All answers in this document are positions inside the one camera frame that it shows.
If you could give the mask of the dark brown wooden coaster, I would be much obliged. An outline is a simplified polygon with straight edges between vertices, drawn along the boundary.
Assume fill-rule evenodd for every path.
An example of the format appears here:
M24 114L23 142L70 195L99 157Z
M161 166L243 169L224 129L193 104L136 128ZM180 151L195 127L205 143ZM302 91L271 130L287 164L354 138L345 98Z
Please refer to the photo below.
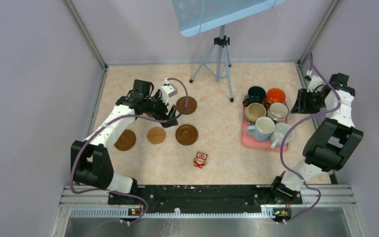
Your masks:
M177 111L181 112L183 110L185 104L186 104L186 97L183 96L183 97L179 98L176 102ZM186 109L183 112L183 115L190 115L190 114L194 113L196 108L197 108L197 101L194 98L189 96L188 97L188 104L187 104Z

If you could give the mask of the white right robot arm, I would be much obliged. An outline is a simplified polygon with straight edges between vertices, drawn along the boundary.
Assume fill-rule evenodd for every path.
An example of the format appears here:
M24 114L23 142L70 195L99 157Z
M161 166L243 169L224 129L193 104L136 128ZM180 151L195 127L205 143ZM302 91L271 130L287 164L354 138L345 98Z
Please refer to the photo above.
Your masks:
M355 89L348 86L348 75L333 74L328 82L308 72L306 89L298 91L291 113L316 114L326 117L309 138L303 149L303 160L291 171L276 176L269 196L275 203L293 200L300 194L305 181L331 170L340 170L355 151L363 132L352 121Z

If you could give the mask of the dark brown coaster front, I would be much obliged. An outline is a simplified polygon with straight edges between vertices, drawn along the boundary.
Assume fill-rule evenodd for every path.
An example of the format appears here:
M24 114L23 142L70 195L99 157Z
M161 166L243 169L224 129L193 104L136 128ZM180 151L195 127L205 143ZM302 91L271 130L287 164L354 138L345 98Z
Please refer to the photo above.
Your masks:
M191 124L184 124L177 128L175 137L179 144L190 146L198 140L198 130Z

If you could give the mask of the red owl figure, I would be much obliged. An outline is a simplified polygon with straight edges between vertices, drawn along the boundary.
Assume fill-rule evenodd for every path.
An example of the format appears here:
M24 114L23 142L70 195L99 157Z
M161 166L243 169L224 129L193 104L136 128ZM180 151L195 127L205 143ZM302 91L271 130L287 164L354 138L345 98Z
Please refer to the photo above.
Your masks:
M194 167L198 167L202 169L206 165L207 158L208 158L207 153L198 151L196 154L196 157L193 160Z

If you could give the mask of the pink tray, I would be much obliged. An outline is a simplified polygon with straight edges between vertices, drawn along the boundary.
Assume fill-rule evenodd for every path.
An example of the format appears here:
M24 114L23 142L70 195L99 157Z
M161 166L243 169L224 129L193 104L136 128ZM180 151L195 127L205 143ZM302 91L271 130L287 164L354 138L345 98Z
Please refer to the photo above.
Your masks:
M246 127L251 126L254 124L250 124L244 120L244 117L242 119L242 125L241 125L241 144L245 148L249 149L255 149L255 150L261 150L261 151L273 151L273 152L278 152L280 149L283 149L283 151L286 151L289 147L289 143L285 142L285 145L281 145L281 147L276 147L275 149L271 149L271 143L269 138L266 139L265 141L258 142L254 139L253 136L248 135L246 132Z

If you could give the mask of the light brown coaster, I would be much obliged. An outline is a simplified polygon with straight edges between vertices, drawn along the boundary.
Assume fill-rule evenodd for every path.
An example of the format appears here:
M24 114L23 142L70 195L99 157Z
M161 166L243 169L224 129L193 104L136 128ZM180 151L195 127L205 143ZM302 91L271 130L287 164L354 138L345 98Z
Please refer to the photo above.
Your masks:
M147 133L147 140L154 145L162 143L166 138L166 132L162 127L151 128Z

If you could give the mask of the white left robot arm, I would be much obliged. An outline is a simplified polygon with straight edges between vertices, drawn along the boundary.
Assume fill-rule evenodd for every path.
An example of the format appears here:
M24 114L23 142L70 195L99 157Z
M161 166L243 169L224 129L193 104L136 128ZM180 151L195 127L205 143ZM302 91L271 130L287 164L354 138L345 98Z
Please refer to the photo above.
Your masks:
M71 145L71 176L74 182L91 186L93 189L119 192L126 204L138 199L136 181L114 172L110 150L118 138L136 119L146 119L160 123L163 127L178 125L173 105L168 108L169 99L178 93L168 78L154 90L153 83L136 79L127 95L120 97L109 116L87 138L76 140Z

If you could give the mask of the light blue mug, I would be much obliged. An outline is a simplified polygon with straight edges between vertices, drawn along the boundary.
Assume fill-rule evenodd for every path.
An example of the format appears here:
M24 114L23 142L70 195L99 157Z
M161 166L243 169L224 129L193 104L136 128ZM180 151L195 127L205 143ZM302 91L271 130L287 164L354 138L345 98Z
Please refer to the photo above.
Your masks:
M258 142L265 141L274 132L275 123L272 119L268 117L261 117L256 120L255 125L246 127L246 132L248 135L254 137Z

